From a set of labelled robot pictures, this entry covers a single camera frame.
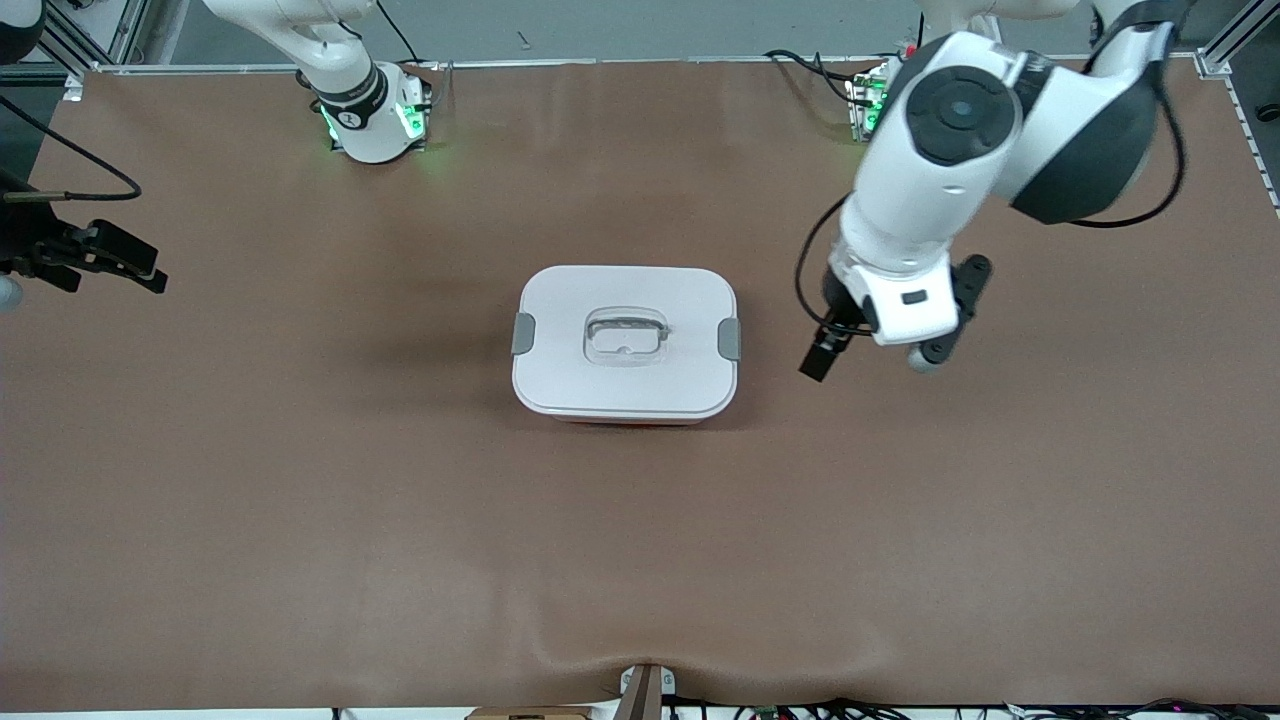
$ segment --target brown table mat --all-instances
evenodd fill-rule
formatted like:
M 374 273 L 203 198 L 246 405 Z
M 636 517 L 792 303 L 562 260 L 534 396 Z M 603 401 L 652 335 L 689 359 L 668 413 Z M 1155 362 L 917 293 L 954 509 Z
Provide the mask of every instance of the brown table mat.
M 288 76 L 91 77 L 55 124 L 146 195 L 60 210 L 173 281 L 0 318 L 0 710 L 556 703 L 639 660 L 735 703 L 1280 701 L 1280 225 L 1224 86 L 1171 86 L 1169 213 L 992 201 L 946 370 L 859 342 L 817 384 L 791 265 L 860 151 L 794 65 L 460 70 L 387 167 Z M 33 182 L 110 179 L 46 146 Z M 512 315 L 562 263 L 724 275 L 733 405 L 525 410 Z

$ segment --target black cable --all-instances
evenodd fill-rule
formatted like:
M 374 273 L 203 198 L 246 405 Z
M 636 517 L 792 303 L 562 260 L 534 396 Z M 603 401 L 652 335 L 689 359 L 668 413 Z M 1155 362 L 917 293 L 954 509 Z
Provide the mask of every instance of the black cable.
M 805 296 L 804 296 L 804 265 L 805 265 L 805 261 L 809 259 L 809 250 L 813 249 L 813 241 L 814 241 L 815 237 L 818 237 L 818 232 L 822 231 L 822 227 L 827 224 L 827 220 L 829 220 L 831 217 L 835 215 L 837 210 L 840 210 L 841 205 L 845 204 L 845 200 L 849 200 L 849 195 L 847 193 L 844 197 L 841 197 L 840 200 L 837 200 L 835 205 L 832 205 L 831 208 L 828 208 L 827 211 L 823 213 L 820 218 L 818 218 L 818 222 L 814 223 L 813 229 L 809 231 L 809 236 L 805 237 L 804 245 L 800 247 L 800 258 L 796 259 L 796 272 L 795 272 L 795 278 L 792 278 L 792 279 L 794 279 L 794 283 L 795 283 L 796 300 L 800 301 L 800 307 L 803 307 L 804 311 L 805 311 L 805 314 L 809 315 L 809 318 L 813 319 L 813 322 L 818 323 L 823 329 L 826 329 L 828 332 L 833 332 L 833 333 L 870 337 L 870 334 L 872 334 L 870 331 L 864 331 L 864 329 L 859 329 L 859 328 L 847 328 L 845 325 L 837 325 L 835 323 L 828 323 L 826 318 L 823 318 L 822 315 L 819 315 L 813 309 L 813 306 L 809 305 L 809 301 L 805 300 Z M 836 701 L 836 702 L 833 702 L 831 705 L 832 705 L 832 707 L 844 708 L 845 706 L 840 705 L 840 703 L 845 703 L 845 702 L 849 702 L 849 701 L 838 700 L 838 701 Z
M 709 702 L 707 700 L 692 698 L 692 697 L 684 697 L 684 696 L 678 696 L 678 694 L 664 694 L 664 696 L 662 696 L 662 706 L 667 707 L 668 705 L 673 705 L 676 707 L 685 706 L 685 705 L 690 705 L 690 706 L 692 706 L 692 705 L 700 705 L 703 707 L 737 707 L 736 705 L 721 705 L 718 702 Z
M 818 68 L 818 65 L 810 63 L 809 60 L 801 58 L 800 55 L 796 55 L 795 53 L 792 53 L 790 50 L 781 50 L 781 49 L 780 50 L 769 50 L 768 53 L 764 54 L 764 56 L 765 58 L 773 58 L 773 59 L 786 58 L 788 60 L 794 60 L 797 65 L 800 65 L 801 68 L 809 70 L 810 73 L 819 74 L 819 76 L 823 74 L 823 72 Z M 827 74 L 829 74 L 835 79 L 838 79 L 840 82 L 850 82 L 850 81 L 854 79 L 854 76 L 846 76 L 846 74 L 841 74 L 841 73 L 828 72 Z
M 1181 192 L 1183 181 L 1187 176 L 1187 138 L 1183 137 L 1181 124 L 1178 122 L 1178 115 L 1174 113 L 1174 105 L 1169 100 L 1169 91 L 1164 85 L 1156 88 L 1156 99 L 1160 101 L 1160 108 L 1165 113 L 1165 120 L 1169 123 L 1169 132 L 1174 136 L 1174 154 L 1178 164 L 1174 170 L 1174 183 L 1169 187 L 1169 192 L 1165 195 L 1165 199 L 1160 201 L 1160 205 L 1156 205 L 1153 209 L 1147 210 L 1140 215 L 1134 215 L 1133 218 L 1125 218 L 1124 220 L 1071 220 L 1073 225 L 1079 225 L 1082 228 L 1115 229 L 1128 228 L 1137 225 L 1138 223 L 1146 223 L 1167 210 L 1169 206 L 1174 204 L 1178 193 Z
M 861 717 L 868 717 L 872 720 L 911 720 L 895 707 L 874 702 L 861 702 L 849 698 L 836 698 L 835 701 L 831 702 L 831 705 L 840 707 L 841 714 L 845 716 L 847 716 L 849 710 L 856 710 L 859 714 L 861 714 Z
M 356 40 L 364 40 L 365 38 L 364 35 L 360 35 L 358 32 L 351 29 L 351 26 L 347 24 L 347 20 L 338 20 L 338 27 L 340 27 L 342 29 L 349 32 L 351 36 L 355 37 Z
M 399 36 L 401 42 L 404 44 L 404 49 L 408 50 L 408 60 L 401 60 L 401 61 L 402 63 L 422 63 L 422 61 L 425 61 L 425 60 L 422 60 L 422 58 L 419 58 L 417 50 L 413 50 L 413 46 L 410 44 L 408 38 L 404 37 L 403 32 L 401 32 L 399 26 L 396 24 L 396 20 L 392 19 L 392 14 L 388 13 L 387 8 L 383 6 L 383 0 L 378 0 L 378 12 L 381 13 L 384 18 L 387 18 L 387 24 L 392 26 L 392 29 L 394 29 L 396 35 Z
M 18 115 L 19 118 L 22 118 L 22 120 L 26 122 L 27 124 L 29 124 L 31 127 L 38 129 L 40 132 L 47 135 L 49 137 L 56 140 L 58 142 L 65 145 L 67 147 L 69 147 L 72 150 L 74 150 L 77 154 L 79 154 L 86 160 L 93 163 L 95 165 L 102 168 L 104 170 L 111 173 L 113 176 L 115 176 L 116 178 L 119 178 L 120 181 L 123 181 L 124 184 L 129 186 L 129 192 L 63 192 L 61 193 L 63 195 L 63 200 L 84 200 L 84 201 L 91 201 L 91 202 L 114 202 L 114 201 L 119 201 L 119 200 L 133 200 L 134 197 L 138 197 L 138 196 L 142 195 L 142 187 L 138 183 L 133 182 L 133 178 L 131 178 L 129 176 L 127 176 L 127 174 L 122 173 L 120 170 L 118 170 L 115 168 L 115 165 L 111 165 L 106 160 L 99 158 L 97 155 L 93 155 L 92 152 L 90 152 L 88 150 L 84 150 L 79 145 L 76 145 L 74 142 L 72 142 L 70 140 L 68 140 L 67 137 L 64 137 L 60 132 L 58 132 L 55 129 L 51 129 L 45 123 L 37 120 L 36 118 L 32 118 L 31 115 L 28 115 L 26 113 L 26 110 L 23 110 L 22 108 L 14 105 L 13 102 L 10 102 L 8 97 L 0 95 L 0 105 L 4 105 L 5 108 L 8 108 L 10 113 L 13 113 L 14 115 Z
M 829 87 L 831 91 L 836 94 L 836 97 L 840 97 L 841 100 L 844 100 L 845 102 L 849 102 L 850 105 L 858 105 L 860 108 L 870 108 L 873 105 L 873 102 L 870 102 L 869 100 L 855 100 L 855 99 L 845 95 L 844 91 L 841 91 L 838 87 L 836 87 L 835 81 L 832 79 L 832 77 L 835 77 L 835 76 L 832 76 L 827 70 L 827 65 L 823 64 L 823 61 L 822 61 L 822 53 L 814 53 L 813 54 L 813 61 L 814 61 L 814 64 L 818 65 L 818 72 L 822 73 L 823 79 L 827 81 L 827 87 Z
M 1138 715 L 1140 712 L 1151 712 L 1153 710 L 1165 710 L 1178 707 L 1181 712 L 1196 712 L 1201 715 L 1212 715 L 1219 720 L 1233 720 L 1233 714 L 1213 707 L 1212 705 L 1202 705 L 1198 702 L 1192 702 L 1188 700 L 1179 698 L 1161 698 L 1157 701 L 1148 702 L 1142 707 L 1135 707 L 1133 710 L 1126 710 L 1124 712 L 1107 712 L 1106 710 L 1098 707 L 1089 707 L 1087 710 L 1074 710 L 1062 707 L 1044 707 L 1048 712 L 1029 712 L 1024 716 L 1024 720 L 1126 720 Z

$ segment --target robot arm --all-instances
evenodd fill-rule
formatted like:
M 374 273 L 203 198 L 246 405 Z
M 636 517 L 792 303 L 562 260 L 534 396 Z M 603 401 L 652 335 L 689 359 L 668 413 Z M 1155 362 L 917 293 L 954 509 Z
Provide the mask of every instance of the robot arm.
M 375 0 L 205 0 L 212 13 L 257 35 L 298 65 L 320 99 L 334 142 L 361 163 L 387 163 L 426 137 L 421 78 L 375 63 L 344 24 Z
M 803 373 L 820 380 L 855 334 L 913 346 L 915 369 L 937 368 L 989 273 L 986 259 L 950 258 L 988 195 L 1061 223 L 1105 210 L 1137 177 L 1187 3 L 1096 0 L 1094 12 L 1084 73 L 969 32 L 902 67 L 841 208 L 828 311 Z
M 42 0 L 0 3 L 0 65 L 17 63 L 36 49 L 45 29 Z

